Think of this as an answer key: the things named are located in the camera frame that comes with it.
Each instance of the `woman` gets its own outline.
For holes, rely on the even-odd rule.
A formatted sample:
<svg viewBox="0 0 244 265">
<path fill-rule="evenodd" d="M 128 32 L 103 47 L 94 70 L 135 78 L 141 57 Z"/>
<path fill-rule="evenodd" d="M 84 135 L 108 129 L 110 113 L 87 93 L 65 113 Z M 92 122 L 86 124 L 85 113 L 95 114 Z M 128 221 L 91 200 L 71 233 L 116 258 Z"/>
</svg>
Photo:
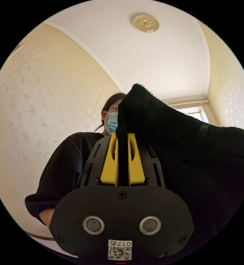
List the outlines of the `woman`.
<svg viewBox="0 0 244 265">
<path fill-rule="evenodd" d="M 101 138 L 115 132 L 117 127 L 117 109 L 126 96 L 124 93 L 112 95 L 102 109 L 102 133 L 78 132 L 66 138 L 49 159 L 35 194 L 25 198 L 29 213 L 44 225 L 49 226 L 58 202 L 75 189 L 75 183 L 81 176 L 84 165 Z"/>
</svg>

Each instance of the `window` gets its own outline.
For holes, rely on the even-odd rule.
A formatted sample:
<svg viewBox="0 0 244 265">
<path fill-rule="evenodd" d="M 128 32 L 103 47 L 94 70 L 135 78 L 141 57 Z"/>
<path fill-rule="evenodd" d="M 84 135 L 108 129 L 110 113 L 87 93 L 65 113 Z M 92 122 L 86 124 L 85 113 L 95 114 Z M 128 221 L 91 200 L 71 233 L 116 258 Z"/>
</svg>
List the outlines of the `window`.
<svg viewBox="0 0 244 265">
<path fill-rule="evenodd" d="M 176 109 L 186 115 L 192 116 L 196 119 L 199 119 L 200 121 L 209 123 L 207 115 L 205 114 L 205 111 L 202 107 L 192 107 L 192 108 L 179 108 Z"/>
</svg>

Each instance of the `screw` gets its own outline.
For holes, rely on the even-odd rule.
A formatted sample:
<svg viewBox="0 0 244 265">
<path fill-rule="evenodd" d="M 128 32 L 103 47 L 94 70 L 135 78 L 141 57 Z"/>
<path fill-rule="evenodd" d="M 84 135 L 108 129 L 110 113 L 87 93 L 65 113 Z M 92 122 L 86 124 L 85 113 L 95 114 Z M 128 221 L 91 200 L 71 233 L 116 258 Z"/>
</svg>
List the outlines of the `screw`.
<svg viewBox="0 0 244 265">
<path fill-rule="evenodd" d="M 59 242 L 59 243 L 64 243 L 64 238 L 60 235 L 56 236 L 56 240 Z"/>
<path fill-rule="evenodd" d="M 118 193 L 119 199 L 125 199 L 127 197 L 127 193 L 125 191 L 120 191 Z"/>
<path fill-rule="evenodd" d="M 187 239 L 187 236 L 186 236 L 186 235 L 182 236 L 182 237 L 179 239 L 179 243 L 181 243 L 181 244 L 185 243 L 185 242 L 186 242 L 186 239 Z"/>
</svg>

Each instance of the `dark hair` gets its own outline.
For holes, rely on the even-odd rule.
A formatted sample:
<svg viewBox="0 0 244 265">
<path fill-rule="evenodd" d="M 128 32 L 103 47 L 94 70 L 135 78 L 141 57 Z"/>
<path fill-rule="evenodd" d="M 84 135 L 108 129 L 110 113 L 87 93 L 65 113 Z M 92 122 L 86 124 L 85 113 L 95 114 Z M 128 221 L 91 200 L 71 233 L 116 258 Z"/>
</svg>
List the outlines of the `dark hair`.
<svg viewBox="0 0 244 265">
<path fill-rule="evenodd" d="M 125 96 L 126 96 L 126 94 L 125 94 L 125 93 L 122 93 L 122 92 L 120 92 L 120 93 L 116 93 L 116 94 L 112 95 L 112 96 L 107 100 L 107 102 L 105 103 L 105 105 L 104 105 L 102 111 L 103 111 L 103 110 L 108 111 L 109 108 L 111 107 L 111 105 L 113 105 L 117 100 L 119 100 L 119 99 L 123 99 Z M 101 124 L 100 126 L 97 127 L 97 129 L 95 130 L 95 132 L 96 132 L 98 129 L 100 129 L 101 127 L 103 127 L 104 124 L 105 124 L 105 123 L 104 123 L 104 121 L 102 120 L 102 124 Z"/>
</svg>

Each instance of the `black sweatshirt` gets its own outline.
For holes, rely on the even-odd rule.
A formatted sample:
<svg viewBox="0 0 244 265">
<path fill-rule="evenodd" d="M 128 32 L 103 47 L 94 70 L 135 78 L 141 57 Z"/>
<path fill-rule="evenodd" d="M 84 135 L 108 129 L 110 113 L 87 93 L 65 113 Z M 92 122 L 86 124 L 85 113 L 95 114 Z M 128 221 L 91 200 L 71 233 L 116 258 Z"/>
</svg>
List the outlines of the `black sweatshirt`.
<svg viewBox="0 0 244 265">
<path fill-rule="evenodd" d="M 67 137 L 54 151 L 39 181 L 35 194 L 25 198 L 28 212 L 41 223 L 40 212 L 55 208 L 58 202 L 75 189 L 84 165 L 101 133 L 78 132 Z"/>
</svg>

